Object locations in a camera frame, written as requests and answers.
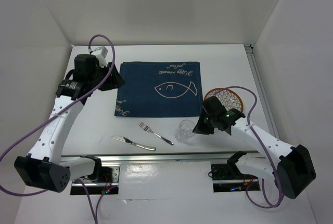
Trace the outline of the clear drinking glass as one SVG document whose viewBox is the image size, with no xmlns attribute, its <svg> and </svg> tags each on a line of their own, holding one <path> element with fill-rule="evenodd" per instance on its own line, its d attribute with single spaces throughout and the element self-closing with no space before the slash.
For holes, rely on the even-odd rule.
<svg viewBox="0 0 333 224">
<path fill-rule="evenodd" d="M 174 134 L 176 140 L 181 143 L 189 143 L 192 137 L 195 136 L 195 133 L 193 132 L 195 125 L 196 124 L 191 120 L 181 121 Z"/>
</svg>

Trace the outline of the blue fish placemat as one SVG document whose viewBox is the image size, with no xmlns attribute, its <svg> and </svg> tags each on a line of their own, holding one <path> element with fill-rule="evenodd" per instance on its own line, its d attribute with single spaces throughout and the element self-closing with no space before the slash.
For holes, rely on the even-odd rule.
<svg viewBox="0 0 333 224">
<path fill-rule="evenodd" d="M 123 62 L 115 116 L 196 117 L 203 101 L 199 62 Z"/>
</svg>

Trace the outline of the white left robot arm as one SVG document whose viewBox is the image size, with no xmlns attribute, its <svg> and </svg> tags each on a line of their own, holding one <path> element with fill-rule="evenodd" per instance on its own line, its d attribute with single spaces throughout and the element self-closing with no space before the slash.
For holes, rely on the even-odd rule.
<svg viewBox="0 0 333 224">
<path fill-rule="evenodd" d="M 75 160 L 61 161 L 61 154 L 72 128 L 93 89 L 108 91 L 124 85 L 117 68 L 106 61 L 106 47 L 89 54 L 77 55 L 74 69 L 58 85 L 53 111 L 39 139 L 26 156 L 18 156 L 14 167 L 25 185 L 62 192 L 69 182 L 86 177 L 91 182 L 101 179 L 101 160 L 83 155 Z"/>
</svg>

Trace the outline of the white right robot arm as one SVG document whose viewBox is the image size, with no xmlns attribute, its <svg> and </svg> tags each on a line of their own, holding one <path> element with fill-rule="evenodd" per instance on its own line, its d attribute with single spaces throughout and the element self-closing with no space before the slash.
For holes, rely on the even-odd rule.
<svg viewBox="0 0 333 224">
<path fill-rule="evenodd" d="M 232 178 L 253 175 L 271 181 L 284 196 L 295 199 L 316 178 L 308 149 L 285 143 L 252 123 L 237 109 L 226 110 L 217 97 L 203 101 L 193 133 L 212 135 L 218 129 L 236 137 L 263 155 L 257 158 L 239 151 L 227 163 Z"/>
</svg>

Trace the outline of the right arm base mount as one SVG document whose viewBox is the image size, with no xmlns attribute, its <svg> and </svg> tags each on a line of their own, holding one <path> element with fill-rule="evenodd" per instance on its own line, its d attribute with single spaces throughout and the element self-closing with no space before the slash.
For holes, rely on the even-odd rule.
<svg viewBox="0 0 333 224">
<path fill-rule="evenodd" d="M 252 175 L 233 174 L 228 164 L 211 164 L 208 176 L 212 179 L 213 192 L 241 192 L 246 191 L 251 185 L 250 191 L 260 191 L 258 178 Z"/>
</svg>

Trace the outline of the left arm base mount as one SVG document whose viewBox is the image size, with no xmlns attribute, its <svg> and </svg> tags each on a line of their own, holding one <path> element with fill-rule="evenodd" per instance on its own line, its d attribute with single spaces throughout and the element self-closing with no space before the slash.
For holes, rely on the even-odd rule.
<svg viewBox="0 0 333 224">
<path fill-rule="evenodd" d="M 87 177 L 80 180 L 85 184 L 90 195 L 117 195 L 119 193 L 120 165 L 103 166 L 97 180 Z"/>
</svg>

